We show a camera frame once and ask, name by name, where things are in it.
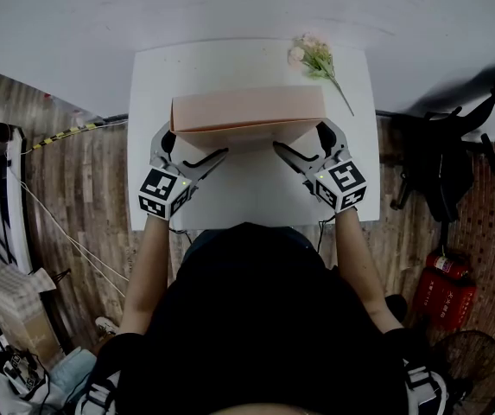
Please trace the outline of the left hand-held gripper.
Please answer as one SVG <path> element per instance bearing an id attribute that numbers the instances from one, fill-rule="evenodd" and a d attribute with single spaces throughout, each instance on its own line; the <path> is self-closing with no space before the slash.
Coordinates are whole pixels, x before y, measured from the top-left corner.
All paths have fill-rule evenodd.
<path id="1" fill-rule="evenodd" d="M 197 183 L 224 162 L 229 149 L 219 149 L 197 163 L 172 163 L 176 135 L 170 122 L 153 136 L 149 154 L 149 173 L 138 191 L 139 207 L 147 214 L 170 220 L 191 200 Z"/>

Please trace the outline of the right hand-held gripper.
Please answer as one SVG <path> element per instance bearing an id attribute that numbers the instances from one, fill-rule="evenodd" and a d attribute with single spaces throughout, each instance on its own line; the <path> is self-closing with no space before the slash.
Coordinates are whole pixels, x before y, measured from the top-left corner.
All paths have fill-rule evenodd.
<path id="1" fill-rule="evenodd" d="M 308 157 L 288 145 L 275 141 L 275 153 L 297 174 L 305 176 L 311 194 L 336 214 L 355 207 L 365 198 L 367 181 L 348 149 L 345 133 L 329 118 L 323 118 L 316 130 L 320 146 L 329 157 Z"/>

